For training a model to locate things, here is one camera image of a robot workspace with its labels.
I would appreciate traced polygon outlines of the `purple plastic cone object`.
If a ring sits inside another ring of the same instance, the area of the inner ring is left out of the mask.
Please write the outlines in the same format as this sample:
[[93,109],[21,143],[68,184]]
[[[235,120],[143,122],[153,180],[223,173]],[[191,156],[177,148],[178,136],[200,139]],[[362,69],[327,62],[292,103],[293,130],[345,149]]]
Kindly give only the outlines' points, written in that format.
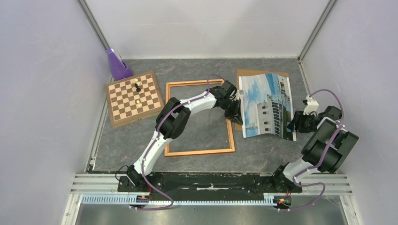
[[113,49],[106,49],[109,69],[115,81],[119,81],[134,75],[127,63],[121,60]]

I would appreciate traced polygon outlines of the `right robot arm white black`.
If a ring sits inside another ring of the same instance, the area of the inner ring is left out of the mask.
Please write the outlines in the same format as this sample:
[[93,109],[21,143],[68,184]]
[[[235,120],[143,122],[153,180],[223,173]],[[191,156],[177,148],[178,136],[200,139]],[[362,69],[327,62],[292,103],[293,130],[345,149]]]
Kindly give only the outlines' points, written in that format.
[[313,173],[334,173],[346,160],[359,137],[340,124],[343,112],[328,106],[316,115],[297,111],[287,126],[298,133],[313,133],[295,162],[281,165],[270,177],[271,187],[277,192],[300,192],[301,180]]

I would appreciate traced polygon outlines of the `wooden picture frame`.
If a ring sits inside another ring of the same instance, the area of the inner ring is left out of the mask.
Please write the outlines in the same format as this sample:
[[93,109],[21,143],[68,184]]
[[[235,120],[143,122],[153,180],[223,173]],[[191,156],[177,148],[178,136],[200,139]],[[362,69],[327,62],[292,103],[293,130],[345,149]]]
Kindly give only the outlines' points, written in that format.
[[[184,87],[184,86],[199,86],[207,85],[207,80],[196,80],[196,81],[180,81],[180,82],[168,82],[166,83],[166,99],[171,98],[171,88],[173,87]],[[208,154],[220,154],[220,153],[233,153],[235,152],[235,144],[232,131],[232,122],[226,119],[227,134],[229,147],[226,149],[213,149],[213,150],[193,150],[193,151],[181,151],[171,152],[170,144],[164,149],[164,156],[166,157],[182,157],[182,156],[195,156],[195,155],[208,155]]]

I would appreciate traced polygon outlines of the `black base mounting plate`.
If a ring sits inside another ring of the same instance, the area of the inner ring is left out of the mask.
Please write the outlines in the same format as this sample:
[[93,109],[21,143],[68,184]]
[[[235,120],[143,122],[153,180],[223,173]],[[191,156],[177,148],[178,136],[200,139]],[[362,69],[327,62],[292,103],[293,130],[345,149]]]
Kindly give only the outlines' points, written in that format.
[[165,193],[177,201],[249,201],[262,200],[264,193],[301,193],[302,188],[292,181],[275,175],[262,173],[229,172],[153,172],[147,176],[157,192],[144,179],[138,187],[123,175],[119,178],[118,192],[150,193],[153,201],[163,201]]

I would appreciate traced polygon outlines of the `black chess piece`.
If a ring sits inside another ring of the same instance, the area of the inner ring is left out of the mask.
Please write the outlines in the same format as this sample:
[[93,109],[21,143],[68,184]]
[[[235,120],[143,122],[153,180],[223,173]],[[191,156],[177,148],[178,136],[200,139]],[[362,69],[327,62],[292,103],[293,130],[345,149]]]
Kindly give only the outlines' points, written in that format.
[[135,88],[136,88],[136,92],[139,93],[141,91],[141,88],[139,87],[139,85],[137,83],[135,83],[134,85],[135,85]]

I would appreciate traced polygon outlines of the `building and sky photo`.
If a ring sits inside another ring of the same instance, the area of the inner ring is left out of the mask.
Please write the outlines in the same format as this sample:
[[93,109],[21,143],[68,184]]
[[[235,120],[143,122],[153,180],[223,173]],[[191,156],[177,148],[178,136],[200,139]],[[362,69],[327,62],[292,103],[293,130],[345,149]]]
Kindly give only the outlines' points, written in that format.
[[289,77],[263,73],[238,78],[242,132],[244,138],[275,135],[296,141],[296,132],[287,128],[294,111]]

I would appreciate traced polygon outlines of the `brown cardboard backing board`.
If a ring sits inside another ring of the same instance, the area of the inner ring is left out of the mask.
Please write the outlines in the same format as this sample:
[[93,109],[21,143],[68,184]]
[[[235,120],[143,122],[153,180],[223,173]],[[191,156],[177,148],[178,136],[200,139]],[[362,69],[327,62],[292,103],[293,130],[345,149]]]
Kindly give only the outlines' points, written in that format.
[[243,125],[235,124],[235,130],[243,137],[261,134],[280,136],[275,131],[275,120],[282,120],[286,112],[286,97],[291,97],[289,75],[257,70],[237,70],[237,88],[244,91],[242,97]]

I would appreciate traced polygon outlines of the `aluminium rail frame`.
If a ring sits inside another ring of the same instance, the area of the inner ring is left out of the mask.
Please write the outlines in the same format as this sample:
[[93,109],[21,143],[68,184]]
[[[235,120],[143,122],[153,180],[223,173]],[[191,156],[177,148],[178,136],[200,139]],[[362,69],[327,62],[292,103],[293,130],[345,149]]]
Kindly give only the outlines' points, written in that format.
[[[356,210],[355,199],[349,180],[345,174],[317,173],[309,175],[301,180],[302,185],[324,183],[325,192],[323,196],[339,196],[343,205],[343,211],[349,225],[360,225],[361,220]],[[111,196],[115,200],[110,204],[127,203],[134,200],[139,192],[117,192],[117,180],[110,174],[76,174],[68,202],[63,213],[62,225],[74,225],[77,220],[80,205],[83,203],[84,195],[98,195],[100,197]]]

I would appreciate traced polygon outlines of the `wooden chessboard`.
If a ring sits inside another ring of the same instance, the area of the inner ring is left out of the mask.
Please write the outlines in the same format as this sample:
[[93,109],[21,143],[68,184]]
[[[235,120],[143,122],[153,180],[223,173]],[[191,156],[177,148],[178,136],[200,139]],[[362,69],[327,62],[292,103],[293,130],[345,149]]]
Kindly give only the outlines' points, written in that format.
[[[140,80],[141,91],[136,92],[135,79]],[[134,75],[105,85],[108,113],[113,128],[159,114],[164,101],[153,71]],[[137,100],[142,107],[137,108]]]

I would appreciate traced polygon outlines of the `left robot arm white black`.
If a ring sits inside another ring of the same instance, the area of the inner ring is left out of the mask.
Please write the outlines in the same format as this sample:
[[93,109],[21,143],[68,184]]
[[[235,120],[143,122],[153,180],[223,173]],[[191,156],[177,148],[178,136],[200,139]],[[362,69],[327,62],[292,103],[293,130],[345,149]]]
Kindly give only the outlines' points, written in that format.
[[219,107],[224,110],[225,118],[242,125],[240,102],[237,87],[227,80],[188,99],[170,98],[156,118],[155,131],[149,144],[140,158],[128,167],[129,185],[136,191],[146,188],[145,176],[152,172],[154,163],[166,146],[182,134],[190,116]]

